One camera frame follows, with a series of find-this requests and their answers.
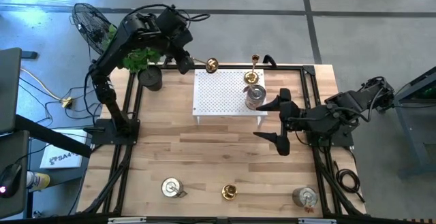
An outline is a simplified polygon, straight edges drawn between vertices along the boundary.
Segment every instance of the electric fan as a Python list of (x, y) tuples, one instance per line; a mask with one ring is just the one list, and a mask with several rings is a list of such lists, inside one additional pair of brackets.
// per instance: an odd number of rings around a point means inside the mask
[(109, 28), (112, 25), (109, 20), (88, 3), (75, 4), (72, 18), (77, 30), (90, 47), (98, 54), (103, 54), (103, 42), (108, 39)]

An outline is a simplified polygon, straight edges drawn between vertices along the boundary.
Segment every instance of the can lid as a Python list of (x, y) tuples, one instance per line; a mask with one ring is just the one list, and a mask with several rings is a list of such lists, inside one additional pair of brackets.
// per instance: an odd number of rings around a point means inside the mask
[(263, 99), (266, 96), (265, 88), (260, 85), (252, 85), (251, 89), (248, 90), (248, 95), (252, 99)]
[(318, 201), (318, 196), (316, 195), (315, 191), (310, 187), (305, 187), (301, 189), (299, 198), (300, 201), (308, 207), (316, 205)]
[(162, 193), (167, 197), (174, 197), (179, 194), (180, 182), (175, 178), (167, 178), (162, 183)]

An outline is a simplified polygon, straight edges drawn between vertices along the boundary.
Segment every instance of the computer mouse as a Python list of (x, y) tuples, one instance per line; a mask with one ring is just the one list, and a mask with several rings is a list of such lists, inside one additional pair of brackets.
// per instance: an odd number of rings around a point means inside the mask
[(20, 187), (21, 165), (13, 163), (0, 173), (0, 197), (14, 196)]

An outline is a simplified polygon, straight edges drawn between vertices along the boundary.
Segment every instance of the green plant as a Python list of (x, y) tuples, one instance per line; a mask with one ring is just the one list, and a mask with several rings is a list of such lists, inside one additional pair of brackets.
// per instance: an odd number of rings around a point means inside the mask
[[(103, 41), (103, 49), (109, 47), (110, 42), (114, 38), (116, 33), (116, 28), (114, 25), (110, 25), (109, 33), (107, 39)], [(123, 65), (126, 69), (131, 72), (139, 72), (140, 70), (145, 70), (149, 67), (149, 63), (152, 62), (156, 64), (161, 58), (158, 51), (152, 50), (150, 48), (135, 49), (132, 50), (124, 59)]]

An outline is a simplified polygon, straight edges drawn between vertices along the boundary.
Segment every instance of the gray concrete floor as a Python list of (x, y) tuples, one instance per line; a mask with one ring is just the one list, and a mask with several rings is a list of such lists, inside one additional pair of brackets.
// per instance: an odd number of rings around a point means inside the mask
[[(0, 48), (21, 47), (40, 56), (23, 61), (50, 89), (62, 95), (82, 86), (89, 66), (85, 41), (69, 22), (68, 13), (46, 13), (44, 6), (87, 2), (97, 7), (131, 8), (148, 3), (174, 3), (182, 8), (210, 10), (304, 10), (303, 0), (0, 0)], [(311, 0), (312, 10), (348, 12), (434, 12), (436, 0)], [(118, 23), (123, 14), (106, 14)], [(358, 89), (362, 82), (383, 75), (394, 88), (434, 66), (436, 18), (315, 17), (322, 63), (333, 64), (340, 91)], [(271, 54), (278, 63), (314, 63), (305, 16), (212, 15), (191, 26), (194, 41), (187, 45), (199, 58), (225, 62), (249, 61), (251, 54)], [(33, 84), (26, 74), (22, 77)], [(41, 102), (50, 101), (24, 84)], [(78, 109), (83, 108), (81, 101)], [(88, 125), (90, 120), (67, 118), (58, 105), (49, 107), (51, 127)], [(39, 120), (42, 107), (20, 90), (18, 113)], [(400, 180), (396, 173), (415, 162), (393, 110), (375, 114), (354, 132), (358, 173), (375, 217), (432, 218), (436, 209), (436, 175)], [(50, 216), (71, 208), (78, 182), (46, 189), (35, 196), (34, 209)], [(42, 198), (50, 198), (50, 204)]]

